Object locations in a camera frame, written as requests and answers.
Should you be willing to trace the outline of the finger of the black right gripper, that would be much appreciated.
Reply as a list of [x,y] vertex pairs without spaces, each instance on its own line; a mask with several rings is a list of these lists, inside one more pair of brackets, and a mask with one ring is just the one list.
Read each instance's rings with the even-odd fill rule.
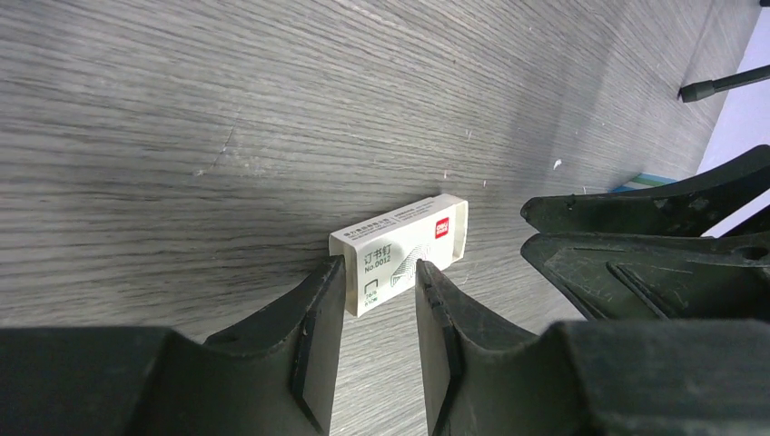
[[520,252],[589,320],[769,318],[768,233],[539,233]]
[[769,188],[769,146],[705,173],[620,193],[534,197],[520,214],[541,233],[697,237]]

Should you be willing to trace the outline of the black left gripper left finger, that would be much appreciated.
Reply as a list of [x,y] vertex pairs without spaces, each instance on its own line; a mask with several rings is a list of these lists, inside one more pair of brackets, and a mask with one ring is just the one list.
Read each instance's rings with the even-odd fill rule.
[[327,258],[201,343],[167,327],[4,329],[1,432],[326,435],[345,286],[343,258]]

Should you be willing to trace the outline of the white staple box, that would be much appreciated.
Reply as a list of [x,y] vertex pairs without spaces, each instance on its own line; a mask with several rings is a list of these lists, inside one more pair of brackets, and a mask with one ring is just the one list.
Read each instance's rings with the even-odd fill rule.
[[428,197],[330,234],[346,268],[346,311],[360,317],[415,285],[418,260],[441,270],[464,257],[469,202]]

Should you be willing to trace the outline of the blue green white brick block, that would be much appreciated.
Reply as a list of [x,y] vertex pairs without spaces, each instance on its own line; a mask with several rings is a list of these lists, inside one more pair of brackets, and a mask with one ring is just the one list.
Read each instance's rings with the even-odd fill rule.
[[622,183],[618,187],[611,190],[611,193],[621,193],[621,192],[627,192],[627,191],[647,189],[647,188],[658,187],[658,186],[667,185],[675,182],[676,182],[676,179],[667,178],[667,177],[650,174],[650,173],[639,173],[635,177],[631,178],[630,180]]

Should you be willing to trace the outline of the black music stand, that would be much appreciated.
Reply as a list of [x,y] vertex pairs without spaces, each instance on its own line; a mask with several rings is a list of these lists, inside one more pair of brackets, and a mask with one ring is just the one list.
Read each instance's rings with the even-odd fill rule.
[[769,70],[770,66],[765,65],[715,80],[688,84],[679,89],[678,96],[683,103],[693,103],[714,94],[767,80],[769,78]]

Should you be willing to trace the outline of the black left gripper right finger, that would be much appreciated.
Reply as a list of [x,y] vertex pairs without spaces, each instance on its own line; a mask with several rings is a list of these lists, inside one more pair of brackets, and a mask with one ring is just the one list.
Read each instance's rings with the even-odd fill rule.
[[540,335],[416,266],[432,435],[766,435],[769,326],[556,322]]

